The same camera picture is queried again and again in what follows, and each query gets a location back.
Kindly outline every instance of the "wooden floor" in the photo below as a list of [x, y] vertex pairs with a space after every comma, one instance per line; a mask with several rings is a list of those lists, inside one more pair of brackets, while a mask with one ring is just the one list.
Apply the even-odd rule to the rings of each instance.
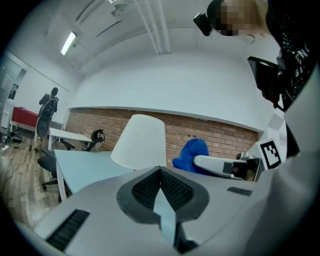
[[[37, 159], [43, 156], [43, 153], [36, 153], [33, 147], [29, 152], [33, 132], [23, 131], [19, 135], [23, 137], [22, 143], [11, 144], [0, 156], [0, 191], [5, 188], [0, 196], [12, 218], [32, 229], [46, 213], [58, 205], [59, 189], [58, 185], [48, 185], [46, 190], [43, 190], [41, 183], [51, 180], [49, 172], [37, 163]], [[43, 147], [48, 148], [47, 139]], [[53, 148], [64, 149], [56, 142]], [[5, 185], [5, 180], [17, 167], [13, 177]]]

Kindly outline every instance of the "light blue desk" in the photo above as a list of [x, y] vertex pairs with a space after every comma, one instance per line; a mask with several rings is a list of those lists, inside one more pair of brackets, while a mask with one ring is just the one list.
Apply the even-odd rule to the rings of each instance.
[[134, 171], [115, 163], [110, 157], [110, 151], [86, 152], [56, 149], [54, 155], [61, 200], [67, 199], [65, 183], [74, 194], [92, 183]]

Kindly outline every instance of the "white lamp shade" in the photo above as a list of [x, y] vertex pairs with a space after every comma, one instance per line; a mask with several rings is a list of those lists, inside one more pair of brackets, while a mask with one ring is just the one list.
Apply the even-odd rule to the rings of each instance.
[[116, 143], [111, 159], [134, 170], [166, 166], [165, 123], [148, 115], [133, 115]]

